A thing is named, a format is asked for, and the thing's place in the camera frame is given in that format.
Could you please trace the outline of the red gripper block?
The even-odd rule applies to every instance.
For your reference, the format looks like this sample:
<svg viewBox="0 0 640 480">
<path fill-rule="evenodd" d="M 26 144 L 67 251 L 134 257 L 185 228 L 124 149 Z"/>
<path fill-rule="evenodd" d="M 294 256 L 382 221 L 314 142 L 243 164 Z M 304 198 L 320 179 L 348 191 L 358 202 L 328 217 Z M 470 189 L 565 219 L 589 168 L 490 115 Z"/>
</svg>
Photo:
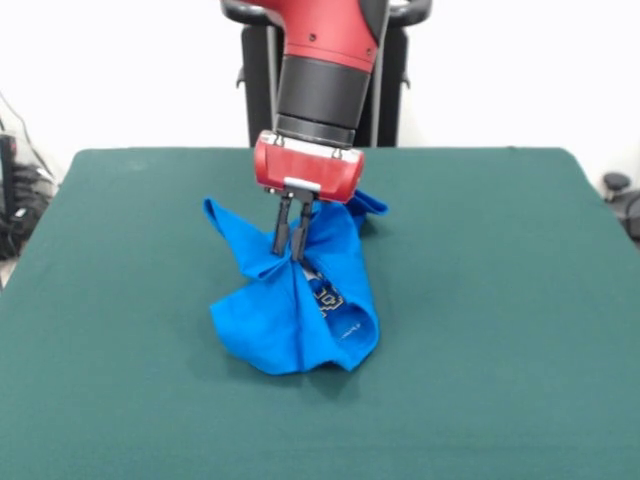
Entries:
<svg viewBox="0 0 640 480">
<path fill-rule="evenodd" d="M 357 189 L 365 154 L 293 138 L 259 138 L 254 148 L 254 168 L 259 185 L 275 191 L 298 189 L 299 224 L 291 239 L 292 259 L 304 260 L 315 196 L 323 201 L 347 203 Z M 280 197 L 272 253 L 283 256 L 289 241 L 292 197 Z"/>
</svg>

